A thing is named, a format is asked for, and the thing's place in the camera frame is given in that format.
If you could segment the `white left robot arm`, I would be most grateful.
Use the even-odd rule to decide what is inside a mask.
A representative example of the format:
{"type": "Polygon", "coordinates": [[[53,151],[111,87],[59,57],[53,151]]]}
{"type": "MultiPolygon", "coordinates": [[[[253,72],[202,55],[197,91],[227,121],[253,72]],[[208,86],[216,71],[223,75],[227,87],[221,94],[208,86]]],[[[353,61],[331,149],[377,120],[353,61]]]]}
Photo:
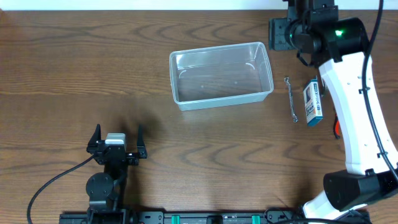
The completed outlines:
{"type": "Polygon", "coordinates": [[[143,128],[137,130],[137,152],[126,151],[126,135],[109,133],[101,138],[101,126],[98,124],[88,142],[86,151],[104,171],[92,175],[86,183],[89,207],[85,223],[128,224],[137,223],[136,212],[123,205],[129,166],[137,166],[140,159],[147,158],[143,140],[143,128]]]}

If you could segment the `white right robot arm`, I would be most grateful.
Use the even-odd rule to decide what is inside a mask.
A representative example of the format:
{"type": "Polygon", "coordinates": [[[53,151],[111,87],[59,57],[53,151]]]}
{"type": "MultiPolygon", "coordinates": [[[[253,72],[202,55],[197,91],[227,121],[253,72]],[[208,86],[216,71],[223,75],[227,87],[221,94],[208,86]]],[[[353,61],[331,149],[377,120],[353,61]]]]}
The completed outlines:
{"type": "Polygon", "coordinates": [[[333,100],[345,145],[345,169],[323,178],[323,191],[297,223],[363,223],[360,208],[397,195],[397,149],[377,97],[368,34],[357,17],[340,19],[333,1],[288,0],[286,17],[269,21],[269,47],[310,55],[333,100]]]}

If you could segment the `clear plastic storage container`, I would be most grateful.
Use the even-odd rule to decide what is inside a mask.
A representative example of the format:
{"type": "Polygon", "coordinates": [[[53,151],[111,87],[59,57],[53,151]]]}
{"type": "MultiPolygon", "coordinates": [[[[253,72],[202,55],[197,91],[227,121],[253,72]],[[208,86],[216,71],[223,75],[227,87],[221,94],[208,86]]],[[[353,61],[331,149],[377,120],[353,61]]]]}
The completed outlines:
{"type": "Polygon", "coordinates": [[[170,85],[181,111],[257,103],[274,90],[262,42],[174,51],[170,85]]]}

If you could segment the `blue white screwdriver box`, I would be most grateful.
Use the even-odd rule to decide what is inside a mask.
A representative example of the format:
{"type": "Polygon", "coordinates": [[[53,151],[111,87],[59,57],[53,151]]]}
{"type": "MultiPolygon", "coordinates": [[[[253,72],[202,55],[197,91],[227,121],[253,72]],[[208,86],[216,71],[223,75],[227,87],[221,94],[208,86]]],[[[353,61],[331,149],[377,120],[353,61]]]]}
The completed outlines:
{"type": "Polygon", "coordinates": [[[303,90],[307,125],[313,127],[323,119],[320,87],[317,79],[310,80],[303,90]]]}

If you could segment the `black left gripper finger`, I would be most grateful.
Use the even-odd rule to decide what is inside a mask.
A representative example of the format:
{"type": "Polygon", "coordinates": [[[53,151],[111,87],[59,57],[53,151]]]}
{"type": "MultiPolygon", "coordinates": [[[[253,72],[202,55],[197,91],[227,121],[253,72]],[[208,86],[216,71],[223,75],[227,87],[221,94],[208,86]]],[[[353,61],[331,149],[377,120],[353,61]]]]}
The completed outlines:
{"type": "Polygon", "coordinates": [[[144,143],[143,134],[144,134],[143,128],[141,125],[139,125],[138,131],[137,131],[137,143],[136,143],[137,150],[139,152],[146,152],[146,145],[144,143]]]}
{"type": "Polygon", "coordinates": [[[96,147],[98,145],[98,141],[101,140],[101,125],[97,124],[95,131],[88,142],[88,147],[96,147]]]}

